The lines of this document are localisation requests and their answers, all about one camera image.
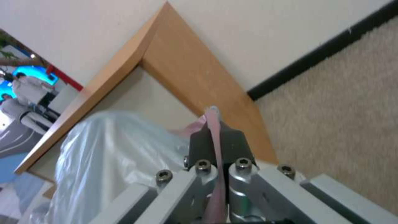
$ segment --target wooden door frame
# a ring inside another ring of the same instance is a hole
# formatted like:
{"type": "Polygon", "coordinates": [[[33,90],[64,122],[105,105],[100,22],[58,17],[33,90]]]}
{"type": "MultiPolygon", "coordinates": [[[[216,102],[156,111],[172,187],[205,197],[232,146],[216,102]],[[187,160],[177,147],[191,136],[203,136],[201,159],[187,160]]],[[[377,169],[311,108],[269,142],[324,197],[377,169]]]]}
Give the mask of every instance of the wooden door frame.
{"type": "Polygon", "coordinates": [[[27,171],[139,65],[197,116],[218,106],[223,120],[245,133],[256,159],[277,163],[257,106],[166,2],[83,88],[15,173],[27,171]]]}

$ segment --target translucent plastic bag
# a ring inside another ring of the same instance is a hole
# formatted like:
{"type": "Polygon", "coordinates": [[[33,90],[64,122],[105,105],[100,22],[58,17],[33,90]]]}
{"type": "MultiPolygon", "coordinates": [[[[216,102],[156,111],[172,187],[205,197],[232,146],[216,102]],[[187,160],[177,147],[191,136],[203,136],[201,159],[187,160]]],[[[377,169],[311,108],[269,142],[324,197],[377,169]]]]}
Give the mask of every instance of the translucent plastic bag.
{"type": "Polygon", "coordinates": [[[155,187],[161,169],[178,172],[187,139],[128,112],[102,112],[76,125],[61,146],[48,224],[87,224],[129,184],[155,187]]]}

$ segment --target metal bolt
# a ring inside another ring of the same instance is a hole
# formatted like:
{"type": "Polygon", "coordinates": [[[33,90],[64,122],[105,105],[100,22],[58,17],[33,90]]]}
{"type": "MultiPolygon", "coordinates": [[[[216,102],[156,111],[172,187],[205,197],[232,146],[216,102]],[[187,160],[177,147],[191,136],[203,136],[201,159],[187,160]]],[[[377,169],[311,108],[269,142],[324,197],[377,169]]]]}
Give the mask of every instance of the metal bolt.
{"type": "Polygon", "coordinates": [[[184,167],[188,168],[188,156],[184,156],[184,167]]]}
{"type": "Polygon", "coordinates": [[[283,173],[288,178],[292,180],[295,179],[296,170],[292,166],[281,164],[278,166],[278,170],[281,171],[281,173],[283,173]]]}
{"type": "Polygon", "coordinates": [[[252,169],[252,161],[248,158],[239,158],[235,162],[235,167],[238,171],[250,172],[252,169]]]}
{"type": "Polygon", "coordinates": [[[168,169],[163,169],[156,174],[156,184],[158,186],[170,182],[173,178],[173,173],[168,169]]]}
{"type": "Polygon", "coordinates": [[[198,160],[195,163],[195,168],[197,173],[209,173],[211,170],[210,161],[207,159],[198,160]]]}

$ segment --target pink fabric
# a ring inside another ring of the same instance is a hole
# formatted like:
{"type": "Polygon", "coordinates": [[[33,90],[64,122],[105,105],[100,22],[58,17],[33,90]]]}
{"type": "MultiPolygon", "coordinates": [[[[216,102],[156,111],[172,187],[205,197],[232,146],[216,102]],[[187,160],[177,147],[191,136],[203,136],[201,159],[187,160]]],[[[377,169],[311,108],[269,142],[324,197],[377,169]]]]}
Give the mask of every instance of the pink fabric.
{"type": "Polygon", "coordinates": [[[207,122],[207,127],[210,129],[211,137],[213,139],[214,151],[216,155],[218,167],[218,179],[213,194],[205,209],[203,216],[203,223],[222,223],[226,220],[226,207],[225,207],[225,181],[224,169],[222,166],[221,144],[220,144],[220,120],[219,116],[214,109],[207,109],[205,114],[198,118],[195,122],[188,125],[184,130],[169,130],[173,134],[180,137],[187,138],[191,134],[198,132],[202,129],[203,125],[207,122]]]}
{"type": "Polygon", "coordinates": [[[207,118],[207,126],[210,129],[211,137],[213,139],[214,151],[216,154],[217,167],[219,177],[217,179],[216,187],[207,204],[205,215],[203,216],[204,223],[221,223],[225,222],[225,182],[224,171],[222,167],[221,158],[221,144],[220,144],[220,130],[221,125],[218,114],[215,110],[208,109],[205,112],[207,118]]]}
{"type": "Polygon", "coordinates": [[[202,115],[195,122],[189,124],[183,130],[169,130],[169,131],[175,135],[189,139],[191,134],[198,132],[203,128],[203,125],[206,123],[206,121],[207,121],[206,116],[202,115]]]}

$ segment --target person in white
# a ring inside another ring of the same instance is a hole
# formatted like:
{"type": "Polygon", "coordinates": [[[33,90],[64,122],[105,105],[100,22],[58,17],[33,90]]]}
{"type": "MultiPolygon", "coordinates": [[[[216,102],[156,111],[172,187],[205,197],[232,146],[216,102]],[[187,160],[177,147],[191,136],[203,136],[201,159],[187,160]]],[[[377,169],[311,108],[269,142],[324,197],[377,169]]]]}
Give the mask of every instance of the person in white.
{"type": "Polygon", "coordinates": [[[27,106],[21,104],[21,102],[12,98],[9,94],[4,93],[2,97],[4,101],[1,102],[0,110],[9,118],[19,121],[41,135],[44,135],[46,131],[36,124],[36,122],[40,122],[48,128],[51,127],[52,123],[49,120],[38,113],[32,112],[27,106]]]}
{"type": "Polygon", "coordinates": [[[50,93],[53,86],[33,76],[17,73],[13,76],[9,73],[3,78],[12,83],[12,91],[17,95],[20,102],[33,103],[48,108],[55,95],[50,93]]]}

